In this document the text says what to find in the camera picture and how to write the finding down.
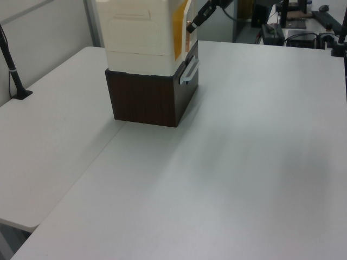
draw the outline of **floor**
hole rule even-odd
[[[257,34],[260,32],[260,28],[252,28],[250,22],[240,24],[237,27],[237,43],[249,43],[254,44]]]

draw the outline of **white table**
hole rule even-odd
[[[13,260],[347,255],[343,60],[199,50],[200,86],[179,126],[127,122]]]
[[[0,108],[0,223],[33,232],[123,126],[106,68],[83,49]]]

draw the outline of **black stand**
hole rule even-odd
[[[5,57],[7,66],[9,67],[9,72],[11,73],[11,76],[17,88],[17,94],[13,96],[12,98],[23,100],[27,96],[30,96],[33,92],[26,90],[22,85],[20,76],[18,75],[16,66],[11,57],[10,50],[5,39],[5,35],[3,34],[3,29],[1,25],[0,25],[0,47],[1,47],[2,54]]]
[[[283,0],[282,2],[282,10],[281,10],[281,19],[280,25],[282,28],[292,28],[292,29],[306,29],[306,23],[302,20],[296,21],[287,21],[289,9],[289,0]]]
[[[346,57],[345,39],[347,34],[347,8],[345,17],[343,19],[342,28],[338,42],[334,42],[334,46],[331,50],[331,56],[333,57]]]

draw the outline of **orange label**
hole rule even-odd
[[[185,0],[183,4],[173,13],[173,46],[175,47],[175,60],[182,53],[182,26],[184,9],[187,5],[188,0]]]

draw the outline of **equipment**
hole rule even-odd
[[[345,58],[345,62],[347,59],[347,56],[346,56],[347,47],[345,44],[346,34],[347,34],[347,8],[345,12],[345,17],[343,19],[342,27],[341,27],[340,37],[338,39],[338,42],[334,42],[334,46],[331,50],[331,56],[343,57]]]
[[[318,8],[318,11],[320,11],[320,12],[328,12],[329,11],[329,6],[324,4],[320,8]]]
[[[312,31],[289,30],[287,38],[287,47],[314,49],[316,36]]]
[[[284,34],[279,24],[263,24],[261,37],[264,45],[283,46],[284,44]]]
[[[206,4],[200,9],[194,20],[187,26],[187,31],[192,33],[197,27],[205,22],[217,9],[221,6],[224,9],[228,7],[233,0],[208,0]]]
[[[279,1],[281,0],[256,0],[254,2],[250,26],[253,28],[261,28],[262,24],[266,24],[269,19],[269,7]]]
[[[316,19],[325,29],[329,29],[332,26],[334,33],[340,35],[342,25],[335,20],[329,13],[312,11],[313,18]]]
[[[287,13],[288,13],[289,0],[283,0],[282,2],[282,12],[281,12],[281,20],[280,24],[282,28],[298,28],[298,29],[306,29],[305,21],[299,20],[298,22],[288,22],[287,21]],[[307,13],[307,0],[298,0],[298,7],[300,10],[306,14]]]
[[[198,85],[195,0],[97,0],[114,118],[176,127]]]
[[[13,96],[12,98],[23,100],[26,97],[30,96],[33,92],[26,90],[22,85],[20,76],[18,75],[16,66],[10,54],[10,50],[9,50],[9,46],[8,46],[8,42],[7,42],[4,30],[2,29],[1,25],[0,25],[0,48],[6,60],[7,66],[9,67],[9,73],[11,74],[17,88],[17,94]]]

